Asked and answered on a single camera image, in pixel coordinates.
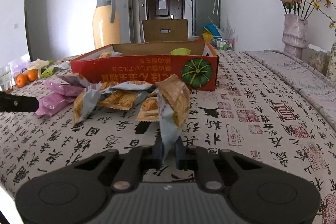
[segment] thermos handle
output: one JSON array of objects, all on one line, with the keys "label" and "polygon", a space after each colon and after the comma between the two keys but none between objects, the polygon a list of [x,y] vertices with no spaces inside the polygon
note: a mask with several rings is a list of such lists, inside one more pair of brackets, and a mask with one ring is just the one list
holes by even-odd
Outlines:
[{"label": "thermos handle", "polygon": [[111,23],[114,23],[116,18],[116,0],[110,0],[111,2]]}]

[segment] brown door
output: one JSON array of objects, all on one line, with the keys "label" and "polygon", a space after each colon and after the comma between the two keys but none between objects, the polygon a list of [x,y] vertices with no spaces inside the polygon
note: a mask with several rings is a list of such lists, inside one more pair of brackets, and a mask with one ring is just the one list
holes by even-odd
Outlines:
[{"label": "brown door", "polygon": [[148,19],[184,19],[184,0],[147,0]]}]

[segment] doorway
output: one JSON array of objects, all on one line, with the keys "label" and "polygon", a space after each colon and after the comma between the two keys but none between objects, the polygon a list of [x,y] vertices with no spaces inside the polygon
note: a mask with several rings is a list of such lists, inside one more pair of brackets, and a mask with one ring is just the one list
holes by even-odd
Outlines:
[{"label": "doorway", "polygon": [[131,43],[141,42],[139,0],[128,0],[129,34]]},{"label": "doorway", "polygon": [[146,0],[147,19],[184,19],[184,0]]}]

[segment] screw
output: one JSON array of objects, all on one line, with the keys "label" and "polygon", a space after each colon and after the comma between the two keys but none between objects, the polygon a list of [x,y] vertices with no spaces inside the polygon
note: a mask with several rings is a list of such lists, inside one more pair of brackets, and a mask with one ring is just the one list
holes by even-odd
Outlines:
[{"label": "screw", "polygon": [[209,190],[218,190],[222,187],[222,184],[218,181],[208,181],[205,184],[205,187],[208,188]]},{"label": "screw", "polygon": [[130,183],[127,181],[118,181],[115,184],[113,184],[113,187],[117,190],[126,190],[129,187],[131,187]]}]

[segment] cardboard box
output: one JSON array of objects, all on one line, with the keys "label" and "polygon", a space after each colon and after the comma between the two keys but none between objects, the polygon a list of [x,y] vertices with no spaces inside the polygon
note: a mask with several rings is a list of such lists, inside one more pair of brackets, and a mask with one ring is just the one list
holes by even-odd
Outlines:
[{"label": "cardboard box", "polygon": [[[188,48],[191,53],[170,55],[177,48]],[[97,59],[106,50],[122,56]],[[72,60],[71,68],[91,83],[142,80],[155,84],[176,74],[193,90],[213,91],[218,62],[218,53],[208,42],[146,42],[105,46]]]},{"label": "cardboard box", "polygon": [[187,41],[187,19],[143,20],[145,42],[151,41]]}]

